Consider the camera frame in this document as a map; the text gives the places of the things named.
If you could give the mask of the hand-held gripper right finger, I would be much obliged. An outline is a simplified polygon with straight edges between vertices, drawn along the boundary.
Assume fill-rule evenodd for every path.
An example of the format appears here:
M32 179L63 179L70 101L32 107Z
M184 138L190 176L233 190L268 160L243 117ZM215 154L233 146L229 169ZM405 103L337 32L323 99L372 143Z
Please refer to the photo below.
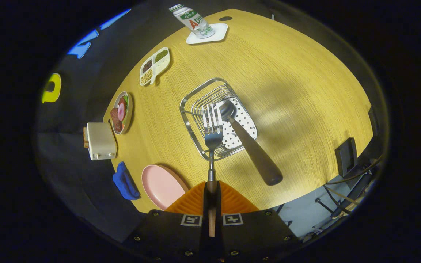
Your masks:
M219 261L279 261L301 247L274 209L260 210L224 182L216 183L212 253Z

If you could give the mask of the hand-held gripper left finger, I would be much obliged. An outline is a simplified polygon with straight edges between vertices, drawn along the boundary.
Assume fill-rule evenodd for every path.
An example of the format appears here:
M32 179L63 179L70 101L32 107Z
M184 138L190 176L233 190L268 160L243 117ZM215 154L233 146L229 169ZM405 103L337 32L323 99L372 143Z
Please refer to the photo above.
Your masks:
M201 262L199 246L205 182L167 211L150 210L122 246L147 262Z

